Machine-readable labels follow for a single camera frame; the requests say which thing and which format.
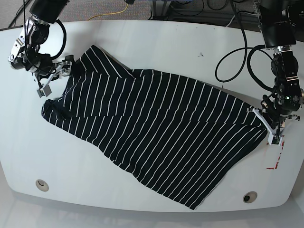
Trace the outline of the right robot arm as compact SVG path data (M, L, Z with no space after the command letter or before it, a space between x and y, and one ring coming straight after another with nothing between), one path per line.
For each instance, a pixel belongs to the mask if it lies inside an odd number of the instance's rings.
M36 0L30 8L31 17L24 19L23 30L14 42L8 61L13 69L25 69L35 74L38 86L43 88L42 78L58 78L59 64L53 61L63 53L67 41L67 32L63 23L58 19L67 0ZM63 32L62 46L59 52L50 54L39 53L40 46L49 36L49 27L57 23Z

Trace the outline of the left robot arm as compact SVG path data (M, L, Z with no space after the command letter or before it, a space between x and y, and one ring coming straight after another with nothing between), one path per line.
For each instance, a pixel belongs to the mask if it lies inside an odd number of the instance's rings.
M245 30L233 1L230 5L237 20L245 46L244 59L236 75L240 75L244 67L247 68L251 78L270 95L264 95L261 109L252 111L264 122L269 132L274 137L279 137L283 132L286 119L294 117L292 114L300 109L304 103L304 91L300 88L297 76L299 63L291 50L296 45L294 26L297 17L304 11L302 0L256 0L254 2L258 27L262 33L264 44L249 47ZM266 86L252 70L251 59L255 52L265 53L273 50L271 71L274 74L274 85Z

